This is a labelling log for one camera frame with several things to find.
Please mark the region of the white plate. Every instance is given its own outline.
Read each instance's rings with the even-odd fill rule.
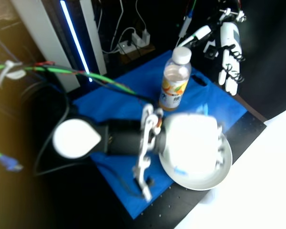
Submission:
[[[224,163],[216,168],[211,174],[204,177],[195,177],[191,175],[181,175],[175,173],[174,168],[169,166],[162,154],[159,155],[160,162],[167,175],[177,184],[196,191],[209,190],[220,184],[228,175],[232,166],[232,150],[226,137],[222,134],[223,160]]]

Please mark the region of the white circular cap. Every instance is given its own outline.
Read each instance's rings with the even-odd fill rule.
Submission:
[[[57,153],[68,159],[85,156],[101,140],[94,128],[82,119],[69,119],[61,123],[53,135]]]
[[[176,64],[187,64],[190,62],[192,52],[186,47],[177,47],[173,51],[172,60]]]

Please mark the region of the white panel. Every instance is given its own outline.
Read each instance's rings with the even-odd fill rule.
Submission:
[[[11,0],[11,2],[46,60],[71,67],[42,2],[40,0]],[[74,75],[56,75],[67,92],[80,86]]]
[[[80,0],[82,13],[85,18],[88,34],[90,37],[91,45],[93,48],[94,56],[96,59],[97,66],[99,68],[100,74],[106,74],[106,65],[104,61],[104,56],[102,52],[101,42],[99,34],[97,32],[96,23],[94,20],[94,13],[92,8],[91,0]]]

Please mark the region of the black table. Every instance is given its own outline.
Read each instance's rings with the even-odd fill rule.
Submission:
[[[233,163],[265,127],[247,112],[226,132]],[[173,183],[132,220],[95,166],[61,170],[46,175],[45,179],[59,228],[172,229],[208,192],[188,190]]]

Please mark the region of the white floor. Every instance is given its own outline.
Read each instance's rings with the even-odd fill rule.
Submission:
[[[286,111],[265,124],[222,184],[175,229],[286,229]]]

